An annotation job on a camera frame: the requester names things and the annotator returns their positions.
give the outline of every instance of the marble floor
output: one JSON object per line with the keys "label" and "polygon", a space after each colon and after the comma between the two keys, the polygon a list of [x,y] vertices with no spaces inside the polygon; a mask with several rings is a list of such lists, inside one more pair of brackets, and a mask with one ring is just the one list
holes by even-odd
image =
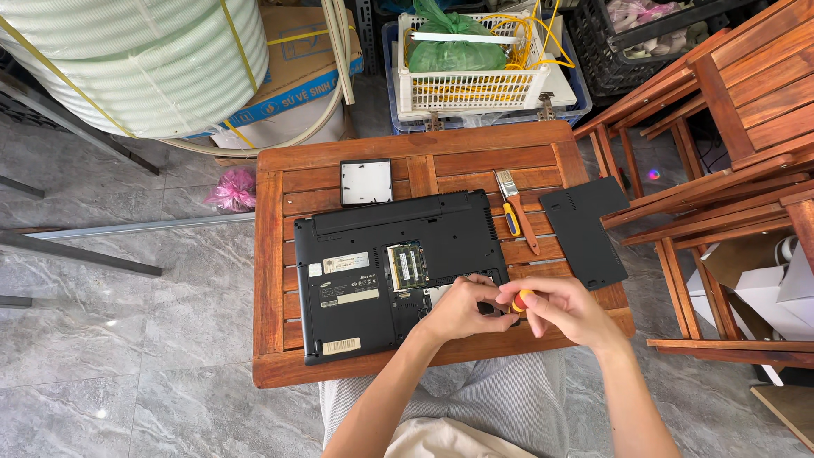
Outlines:
{"label": "marble floor", "polygon": [[[385,135],[387,93],[359,77],[354,123]],[[639,141],[655,190],[685,180],[672,139]],[[161,168],[149,178],[70,134],[0,120],[0,174],[47,198],[0,193],[0,229],[95,227],[218,213],[201,204],[222,169],[206,156],[151,140],[122,143]],[[592,176],[590,145],[580,143]],[[620,240],[634,228],[611,233]],[[318,456],[315,385],[252,384],[254,226],[240,223],[64,242],[160,266],[159,279],[4,253],[0,294],[34,298],[0,309],[0,456]],[[750,392],[751,366],[661,355],[645,339],[678,337],[652,246],[619,247],[637,326],[632,343],[667,426],[685,456],[810,456]],[[715,335],[712,327],[703,329]],[[612,455],[597,361],[565,350],[572,456]],[[470,365],[433,368],[443,394]]]}

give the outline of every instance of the left hand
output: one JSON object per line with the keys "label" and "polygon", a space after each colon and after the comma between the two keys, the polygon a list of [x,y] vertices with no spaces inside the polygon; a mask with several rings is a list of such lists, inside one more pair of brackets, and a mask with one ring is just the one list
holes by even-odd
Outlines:
{"label": "left hand", "polygon": [[483,316],[478,311],[478,302],[494,303],[500,292],[486,276],[458,277],[416,328],[426,332],[439,345],[481,332],[504,332],[519,319],[518,315]]}

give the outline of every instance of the laptop label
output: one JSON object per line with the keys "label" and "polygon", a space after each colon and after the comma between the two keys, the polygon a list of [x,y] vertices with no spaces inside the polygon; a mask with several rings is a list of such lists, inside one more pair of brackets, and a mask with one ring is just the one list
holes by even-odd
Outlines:
{"label": "laptop label", "polygon": [[319,285],[319,305],[323,308],[379,297],[376,274],[355,275]]}
{"label": "laptop label", "polygon": [[368,267],[370,259],[367,252],[346,254],[344,256],[337,256],[335,258],[326,258],[322,260],[322,265],[325,267],[325,273],[349,271],[351,269],[358,269],[359,267]]}
{"label": "laptop label", "polygon": [[359,350],[361,348],[361,339],[354,337],[353,339],[345,339],[343,341],[333,341],[322,344],[322,354],[334,355],[336,353],[343,353],[344,351]]}

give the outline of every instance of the laptop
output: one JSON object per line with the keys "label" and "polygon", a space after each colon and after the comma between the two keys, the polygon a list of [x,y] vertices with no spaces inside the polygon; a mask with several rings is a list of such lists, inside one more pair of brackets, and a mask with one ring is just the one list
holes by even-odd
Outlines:
{"label": "laptop", "polygon": [[[305,365],[394,350],[461,275],[509,281],[482,189],[294,221]],[[483,314],[499,315],[485,303]]]}

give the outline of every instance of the wooden chair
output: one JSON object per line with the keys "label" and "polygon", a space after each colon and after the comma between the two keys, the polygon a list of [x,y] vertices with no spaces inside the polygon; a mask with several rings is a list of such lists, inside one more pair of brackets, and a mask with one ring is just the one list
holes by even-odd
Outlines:
{"label": "wooden chair", "polygon": [[[735,324],[727,293],[701,262],[709,244],[793,227],[800,247],[814,268],[814,180],[799,183],[643,231],[623,245],[655,242],[667,289],[683,339],[648,340],[662,353],[681,353],[700,359],[814,368],[814,341],[744,341]],[[695,259],[719,340],[704,339],[695,316],[677,251],[689,249]]]}
{"label": "wooden chair", "polygon": [[[793,156],[782,166],[808,167],[809,160],[803,156],[814,151],[814,123],[809,121],[814,105],[808,104],[814,100],[813,16],[810,0],[781,0],[737,29],[713,35],[575,132],[577,138],[591,135],[603,176],[615,176],[610,139],[621,136],[636,197],[631,209],[622,213],[635,211],[639,218],[670,210],[672,201],[659,203],[664,197],[676,196],[679,203],[698,197],[697,193],[681,194],[691,187],[643,196],[627,133],[629,126],[697,88],[699,95],[641,134],[653,138],[671,129],[688,178],[724,180],[723,187],[707,186],[709,194],[777,174],[774,166],[763,165],[759,171],[731,176],[787,153]],[[710,109],[733,159],[731,169],[706,177],[686,125],[688,116],[704,108]],[[630,220],[612,218],[610,224]]]}

